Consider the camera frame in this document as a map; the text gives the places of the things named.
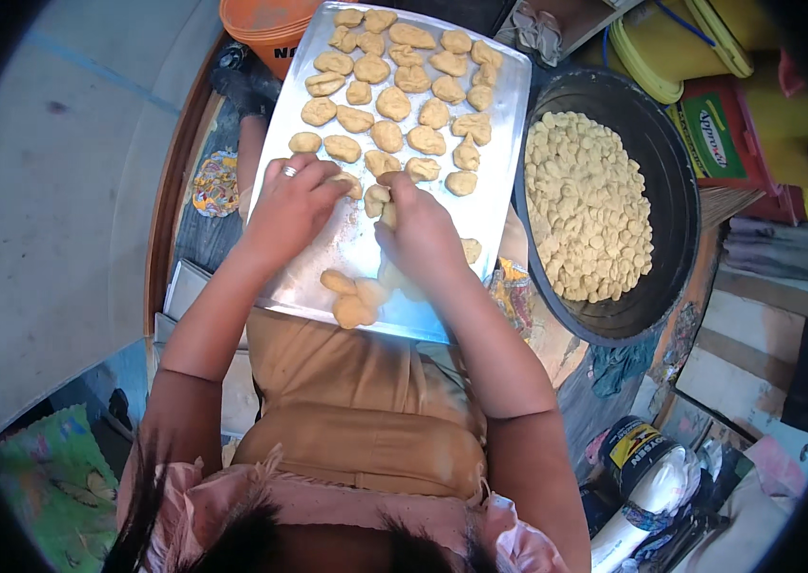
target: baking tray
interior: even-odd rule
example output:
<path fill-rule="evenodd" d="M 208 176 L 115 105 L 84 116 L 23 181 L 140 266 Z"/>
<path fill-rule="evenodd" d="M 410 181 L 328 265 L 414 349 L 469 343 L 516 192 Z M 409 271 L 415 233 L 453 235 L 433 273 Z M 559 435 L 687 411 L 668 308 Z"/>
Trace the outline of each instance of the baking tray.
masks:
<path fill-rule="evenodd" d="M 318 7 L 311 17 L 305 35 L 299 41 L 295 58 L 283 82 L 283 90 L 276 102 L 271 129 L 267 131 L 263 143 L 261 163 L 254 181 L 251 205 L 257 203 L 263 183 L 265 165 L 272 159 L 285 158 L 290 155 L 287 146 L 289 139 L 300 131 L 311 131 L 326 138 L 330 135 L 345 135 L 356 140 L 363 150 L 363 156 L 355 163 L 339 162 L 341 167 L 359 177 L 363 190 L 375 183 L 375 177 L 365 168 L 365 152 L 377 149 L 368 132 L 362 134 L 348 133 L 337 119 L 330 120 L 322 127 L 314 127 L 302 121 L 299 113 L 311 95 L 305 89 L 305 79 L 319 74 L 312 65 L 321 52 L 332 51 L 328 46 L 330 35 L 334 31 L 333 17 L 338 11 L 355 8 L 365 12 L 370 8 L 386 10 L 385 6 L 368 6 L 363 4 L 347 4 L 342 2 L 325 2 Z M 444 30 L 461 29 L 448 22 L 414 14 L 403 10 L 395 10 L 398 22 L 405 22 L 428 30 L 439 42 Z M 507 46 L 490 40 L 467 29 L 463 30 L 471 40 L 483 40 L 492 48 L 503 54 L 503 65 L 499 69 L 496 86 L 493 88 L 493 104 L 486 109 L 490 114 L 493 127 L 493 139 L 487 145 L 478 147 L 480 151 L 480 167 L 477 173 L 477 188 L 466 197 L 456 197 L 445 188 L 445 177 L 458 170 L 451 161 L 451 153 L 461 142 L 451 134 L 450 127 L 443 127 L 446 153 L 441 157 L 431 156 L 441 166 L 440 176 L 434 181 L 418 183 L 418 187 L 429 191 L 449 211 L 451 219 L 463 238 L 475 238 L 483 246 L 481 257 L 472 265 L 472 269 L 481 279 L 486 279 L 492 272 L 496 262 L 496 253 L 502 238 L 505 214 L 512 194 L 512 181 L 518 158 L 521 156 L 522 130 L 524 129 L 525 111 L 527 109 L 528 88 L 531 82 L 531 61 L 522 54 Z M 364 32 L 364 27 L 353 29 L 356 33 Z M 387 55 L 391 45 L 388 32 L 382 35 L 386 42 L 383 59 L 391 66 L 391 74 L 378 85 L 372 86 L 372 103 L 367 106 L 352 106 L 371 112 L 376 120 L 383 119 L 375 111 L 375 100 L 386 87 L 394 85 L 395 64 Z M 441 44 L 434 50 L 419 50 L 425 63 L 423 68 L 435 80 L 441 72 L 429 63 L 429 56 L 441 51 Z M 363 57 L 357 49 L 350 56 L 353 60 Z M 465 91 L 471 87 L 471 77 L 479 66 L 468 56 L 467 74 L 458 78 Z M 330 96 L 337 105 L 347 106 L 346 89 L 353 76 L 347 77 L 347 84 L 337 93 Z M 432 97 L 431 91 L 423 94 L 408 94 L 411 112 L 399 123 L 401 131 L 406 135 L 419 123 L 417 117 L 420 108 Z M 476 113 L 467 101 L 457 106 L 449 105 L 451 119 L 463 114 Z M 422 153 L 404 148 L 393 154 L 403 166 L 411 157 L 426 157 Z M 332 160 L 322 147 L 318 151 L 319 159 Z M 334 209 L 324 230 L 314 242 L 302 251 L 261 291 L 256 305 L 288 315 L 310 318 L 319 322 L 337 324 L 330 313 L 330 307 L 337 295 L 321 286 L 318 281 L 325 269 L 338 269 L 347 276 L 375 277 L 381 257 L 381 249 L 375 242 L 374 224 L 378 219 L 370 219 L 365 215 L 362 201 L 342 199 Z M 415 338 L 433 342 L 448 342 L 449 334 L 442 325 L 439 316 L 428 303 L 413 303 L 400 291 L 395 291 L 391 300 L 378 312 L 378 321 L 363 330 Z"/>

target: woman's hair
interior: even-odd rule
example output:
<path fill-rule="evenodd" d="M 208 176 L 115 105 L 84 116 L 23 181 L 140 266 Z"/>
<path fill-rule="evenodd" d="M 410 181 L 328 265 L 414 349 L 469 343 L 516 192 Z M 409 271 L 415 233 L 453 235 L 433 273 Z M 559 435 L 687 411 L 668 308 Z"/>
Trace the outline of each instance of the woman's hair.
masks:
<path fill-rule="evenodd" d="M 162 506 L 168 465 L 163 464 L 157 475 L 156 460 L 169 459 L 168 453 L 157 457 L 157 441 L 149 439 L 145 445 L 136 439 L 136 472 L 133 495 L 111 551 L 105 558 L 103 572 L 136 573 L 144 565 L 156 519 Z M 277 533 L 279 506 L 268 498 L 260 498 L 238 510 L 225 525 L 219 539 L 193 561 L 179 563 L 176 573 L 204 573 L 207 571 L 252 572 L 272 565 L 280 556 Z M 404 524 L 382 514 L 391 544 L 391 561 L 387 570 L 393 573 L 420 571 L 421 573 L 449 573 L 451 564 L 441 547 L 426 530 L 408 530 Z M 495 561 L 472 535 L 467 535 L 467 570 L 476 573 L 496 571 Z"/>

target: woman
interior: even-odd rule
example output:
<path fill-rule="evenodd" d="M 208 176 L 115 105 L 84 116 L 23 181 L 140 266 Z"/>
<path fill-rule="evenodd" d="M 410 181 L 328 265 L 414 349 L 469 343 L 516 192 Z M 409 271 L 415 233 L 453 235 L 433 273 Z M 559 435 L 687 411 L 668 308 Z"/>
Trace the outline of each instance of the woman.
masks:
<path fill-rule="evenodd" d="M 244 220 L 272 102 L 231 71 L 214 85 L 241 116 Z M 403 173 L 380 177 L 398 228 L 377 223 L 375 236 L 451 328 L 465 377 L 447 347 L 421 354 L 404 339 L 253 308 L 348 190 L 326 181 L 339 172 L 312 154 L 267 166 L 241 240 L 161 358 L 106 570 L 587 571 L 547 373 L 432 195 Z M 245 327 L 262 417 L 222 469 L 221 381 Z"/>

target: black basin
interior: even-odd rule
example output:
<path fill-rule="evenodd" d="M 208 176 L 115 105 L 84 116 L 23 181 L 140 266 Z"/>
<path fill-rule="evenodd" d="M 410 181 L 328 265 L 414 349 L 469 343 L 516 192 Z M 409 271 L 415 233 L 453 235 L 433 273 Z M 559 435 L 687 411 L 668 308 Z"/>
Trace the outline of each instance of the black basin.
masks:
<path fill-rule="evenodd" d="M 574 111 L 616 131 L 646 178 L 651 203 L 652 270 L 619 301 L 566 301 L 550 287 L 527 218 L 524 149 L 528 129 L 546 113 Z M 700 198 L 681 136 L 662 108 L 627 77 L 575 68 L 555 77 L 525 121 L 513 202 L 530 243 L 528 267 L 550 312 L 591 344 L 623 347 L 661 328 L 690 280 L 700 241 Z"/>

